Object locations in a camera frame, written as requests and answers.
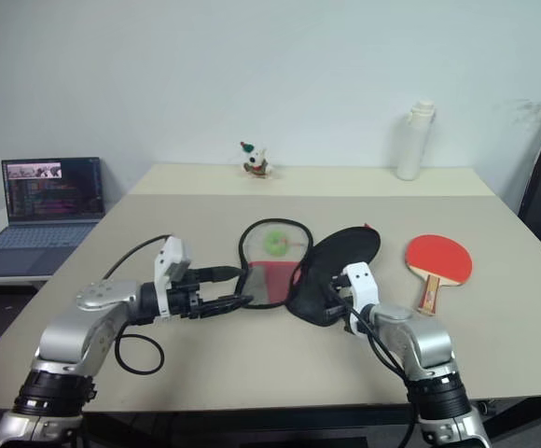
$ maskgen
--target white water bottle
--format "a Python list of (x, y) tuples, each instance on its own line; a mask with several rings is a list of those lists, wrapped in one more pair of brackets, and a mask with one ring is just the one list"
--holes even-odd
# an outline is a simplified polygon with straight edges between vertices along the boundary
[(418, 176), (435, 112), (435, 105), (431, 101), (420, 101), (411, 108), (396, 169), (400, 179), (413, 180)]

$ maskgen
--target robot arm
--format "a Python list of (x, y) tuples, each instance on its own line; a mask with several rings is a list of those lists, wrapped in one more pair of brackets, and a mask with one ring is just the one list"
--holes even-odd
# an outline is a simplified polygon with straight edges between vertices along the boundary
[[(348, 265), (334, 285), (401, 359), (408, 398), (418, 411), (424, 440), (435, 446), (491, 448), (479, 413), (465, 394), (451, 338), (442, 324), (407, 308), (380, 303), (366, 263)], [(354, 334), (367, 337), (353, 313), (350, 327)]]
[(252, 300), (227, 296), (202, 301), (200, 283), (229, 280), (229, 266), (189, 270), (183, 242), (170, 237), (155, 260), (155, 281), (103, 280), (77, 293), (75, 302), (44, 330), (13, 409), (0, 422), (0, 447), (9, 441), (65, 443), (76, 437), (82, 408), (96, 395), (92, 378), (126, 325), (157, 316), (220, 315)]

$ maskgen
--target laptop screen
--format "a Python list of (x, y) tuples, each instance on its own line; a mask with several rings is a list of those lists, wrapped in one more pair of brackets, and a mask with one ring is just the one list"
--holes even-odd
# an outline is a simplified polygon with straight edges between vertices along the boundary
[(9, 221), (96, 219), (104, 215), (97, 157), (2, 161)]

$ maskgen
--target green ball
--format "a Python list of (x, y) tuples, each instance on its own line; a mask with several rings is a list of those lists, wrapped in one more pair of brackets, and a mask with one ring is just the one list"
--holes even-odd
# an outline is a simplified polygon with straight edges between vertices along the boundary
[(270, 231), (264, 237), (264, 250), (273, 257), (282, 257), (288, 248), (289, 243), (284, 231)]

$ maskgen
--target white wall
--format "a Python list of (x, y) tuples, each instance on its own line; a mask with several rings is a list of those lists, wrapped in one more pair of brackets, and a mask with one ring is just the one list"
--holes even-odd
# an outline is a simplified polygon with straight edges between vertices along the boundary
[[(541, 126), (541, 0), (0, 0), (0, 159), (387, 165), (413, 102), (426, 164), (515, 206)], [(0, 207), (3, 192), (0, 179)]]

